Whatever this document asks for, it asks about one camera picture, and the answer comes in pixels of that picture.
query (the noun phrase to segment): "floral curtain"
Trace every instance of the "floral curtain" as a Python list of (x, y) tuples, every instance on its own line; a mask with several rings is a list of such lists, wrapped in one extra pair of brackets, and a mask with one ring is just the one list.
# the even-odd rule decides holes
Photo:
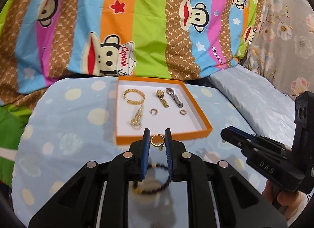
[(264, 0), (256, 32), (243, 65), (293, 99), (313, 91), (314, 12), (307, 0)]

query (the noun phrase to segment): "human hand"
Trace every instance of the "human hand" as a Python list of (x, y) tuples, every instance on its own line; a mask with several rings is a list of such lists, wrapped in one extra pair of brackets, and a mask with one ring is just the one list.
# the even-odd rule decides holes
[[(273, 193), (274, 183), (270, 180), (266, 181), (265, 189), (262, 195), (266, 198), (267, 201), (272, 203), (276, 197)], [(289, 220), (298, 210), (299, 205), (302, 202), (302, 195), (299, 191), (294, 193), (281, 191), (277, 196), (277, 201), (282, 206), (288, 206), (284, 211), (283, 216), (286, 220)]]

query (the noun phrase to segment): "light blue tablecloth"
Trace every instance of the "light blue tablecloth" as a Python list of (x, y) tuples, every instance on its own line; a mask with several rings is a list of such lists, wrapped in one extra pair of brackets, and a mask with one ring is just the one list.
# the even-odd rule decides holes
[[(218, 90), (186, 86), (213, 127), (207, 138), (185, 141), (186, 149), (205, 161), (227, 160), (261, 192), (266, 179), (245, 164), (238, 148), (223, 144), (220, 137), (221, 129), (230, 125), (254, 133), (250, 126)], [(38, 102), (22, 135), (12, 182), (15, 213), (26, 226), (86, 162), (108, 162), (125, 150), (114, 143), (116, 87), (114, 77), (64, 79)], [(151, 147), (150, 158), (166, 164), (165, 151)], [(148, 177), (152, 176), (162, 182), (168, 174), (151, 170)], [(155, 223), (188, 227), (186, 183), (172, 183), (152, 197), (130, 189), (129, 227), (149, 228)]]

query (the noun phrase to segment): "orange box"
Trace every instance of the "orange box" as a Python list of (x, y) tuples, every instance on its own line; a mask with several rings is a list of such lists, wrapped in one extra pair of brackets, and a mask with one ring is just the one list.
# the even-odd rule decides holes
[[(145, 94), (143, 107), (142, 128), (135, 130), (130, 125), (139, 106), (128, 104), (123, 98), (126, 89), (135, 88)], [(166, 88), (172, 88), (183, 107), (179, 108), (174, 100), (166, 93)], [(164, 99), (169, 104), (165, 108), (158, 97), (156, 90), (162, 90)], [(128, 93), (127, 98), (138, 101), (141, 96), (137, 93)], [(157, 109), (157, 115), (150, 113), (151, 109)], [(186, 115), (180, 114), (180, 110), (186, 110)], [(174, 140), (193, 140), (207, 137), (212, 131), (212, 126), (203, 111), (186, 88), (182, 81), (144, 78), (132, 76), (119, 76), (116, 100), (116, 143), (117, 145), (130, 145), (141, 140), (144, 129), (148, 128), (151, 136), (164, 135), (164, 131), (170, 128)]]

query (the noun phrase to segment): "white star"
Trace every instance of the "white star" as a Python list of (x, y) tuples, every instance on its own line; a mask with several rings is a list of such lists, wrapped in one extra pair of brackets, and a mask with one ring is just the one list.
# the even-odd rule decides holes
[(35, 70), (32, 69), (32, 66), (23, 69), (23, 72), (25, 74), (24, 79), (34, 79)]
[(205, 46), (204, 45), (202, 45), (200, 42), (197, 42), (196, 43), (196, 47), (197, 47), (197, 50), (199, 50), (199, 51), (205, 51), (206, 49), (204, 48)]
[(238, 18), (232, 19), (232, 20), (233, 20), (233, 23), (234, 23), (235, 25), (240, 25), (240, 23), (241, 23), (241, 21), (240, 21)]

